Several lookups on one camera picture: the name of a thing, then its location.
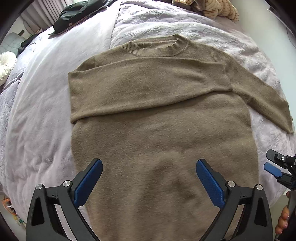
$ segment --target metal screw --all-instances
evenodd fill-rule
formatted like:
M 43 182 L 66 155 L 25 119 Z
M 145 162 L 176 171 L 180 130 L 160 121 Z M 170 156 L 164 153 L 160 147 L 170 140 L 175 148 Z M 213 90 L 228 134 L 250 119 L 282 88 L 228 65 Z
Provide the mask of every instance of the metal screw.
M 36 189 L 37 189 L 37 190 L 39 190 L 39 189 L 41 189 L 41 188 L 42 188 L 42 184 L 37 184 L 37 185 L 36 185 Z
M 68 187 L 68 186 L 70 186 L 70 184 L 71 184 L 70 181 L 64 181 L 64 182 L 63 182 L 63 186 L 64 186 L 64 187 Z
M 228 186 L 230 186 L 232 188 L 235 187 L 235 182 L 233 182 L 233 181 L 229 181 L 227 184 L 228 184 Z
M 257 184 L 257 185 L 256 185 L 256 188 L 257 188 L 258 190 L 262 190 L 262 189 L 263 189 L 263 186 L 260 185 L 260 184 Z

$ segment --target curtain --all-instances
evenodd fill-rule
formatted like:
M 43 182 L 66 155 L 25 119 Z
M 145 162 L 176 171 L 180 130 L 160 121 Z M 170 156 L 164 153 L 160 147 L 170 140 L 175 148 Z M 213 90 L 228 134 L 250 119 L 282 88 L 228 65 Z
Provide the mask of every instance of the curtain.
M 35 0 L 21 14 L 24 26 L 30 34 L 46 30 L 58 19 L 61 11 L 77 0 Z

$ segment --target bed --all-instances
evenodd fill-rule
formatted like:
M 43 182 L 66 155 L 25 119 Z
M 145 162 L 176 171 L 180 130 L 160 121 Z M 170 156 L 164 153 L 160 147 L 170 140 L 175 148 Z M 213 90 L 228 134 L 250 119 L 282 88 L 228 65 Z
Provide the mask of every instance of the bed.
M 271 62 L 226 18 L 211 20 L 163 2 L 118 0 L 62 35 L 50 37 L 52 32 L 51 27 L 39 34 L 20 54 L 0 95 L 0 183 L 25 221 L 36 184 L 57 186 L 76 175 L 68 72 L 95 54 L 138 38 L 178 33 L 230 54 L 284 98 Z M 250 107 L 249 112 L 259 181 L 273 205 L 285 188 L 263 170 L 265 154 L 272 148 L 294 155 L 295 136 Z M 89 223 L 84 207 L 81 212 Z M 68 237 L 74 240 L 60 209 L 58 213 Z

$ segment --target sweater collar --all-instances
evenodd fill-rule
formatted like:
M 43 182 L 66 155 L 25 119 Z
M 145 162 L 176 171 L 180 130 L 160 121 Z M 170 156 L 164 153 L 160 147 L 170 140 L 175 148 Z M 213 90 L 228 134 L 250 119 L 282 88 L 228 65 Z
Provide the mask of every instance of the sweater collar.
M 165 47 L 156 47 L 156 48 L 148 48 L 141 47 L 143 43 L 153 43 L 153 42 L 173 42 Z M 121 46 L 124 50 L 128 51 L 131 54 L 139 55 L 139 56 L 174 56 L 180 54 L 185 47 L 187 46 L 188 39 L 184 38 L 179 34 L 174 34 L 172 36 L 167 37 L 159 37 L 159 38 L 150 38 L 150 39 L 138 39 L 135 41 L 130 41 L 123 46 Z

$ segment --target blue gripper pad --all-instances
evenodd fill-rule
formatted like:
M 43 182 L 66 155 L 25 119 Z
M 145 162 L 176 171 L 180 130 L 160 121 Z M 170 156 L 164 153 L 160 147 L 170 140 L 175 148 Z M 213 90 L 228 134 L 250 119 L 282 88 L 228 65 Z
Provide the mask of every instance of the blue gripper pad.
M 196 163 L 196 174 L 207 191 L 213 205 L 221 209 L 225 204 L 223 190 L 201 160 Z
M 97 159 L 85 177 L 75 189 L 73 204 L 76 208 L 83 206 L 103 172 L 103 163 Z
M 274 175 L 276 178 L 280 178 L 283 176 L 281 170 L 275 167 L 274 165 L 270 164 L 269 162 L 266 162 L 264 164 L 264 170 L 268 171 L 270 174 Z

